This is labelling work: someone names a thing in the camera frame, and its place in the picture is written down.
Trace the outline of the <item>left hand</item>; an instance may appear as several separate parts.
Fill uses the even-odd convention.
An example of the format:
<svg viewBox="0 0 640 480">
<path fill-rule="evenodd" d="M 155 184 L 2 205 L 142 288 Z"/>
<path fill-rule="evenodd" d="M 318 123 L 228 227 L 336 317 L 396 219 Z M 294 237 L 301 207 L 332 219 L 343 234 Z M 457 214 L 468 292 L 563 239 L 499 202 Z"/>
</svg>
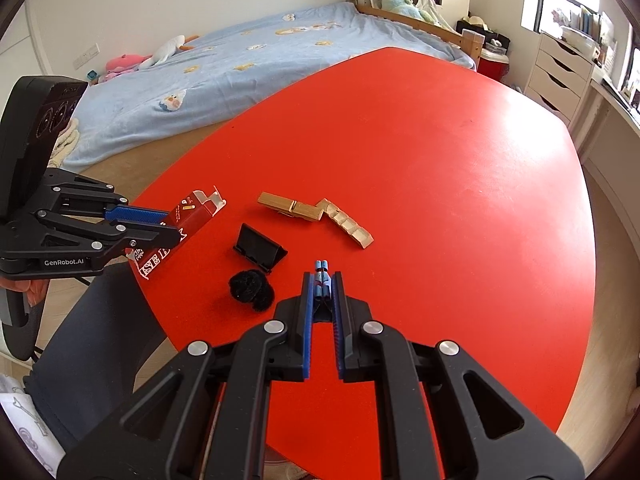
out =
<svg viewBox="0 0 640 480">
<path fill-rule="evenodd" d="M 14 281 L 9 278 L 0 278 L 0 286 L 12 292 L 21 292 L 31 307 L 40 304 L 46 299 L 49 289 L 49 280 Z"/>
</svg>

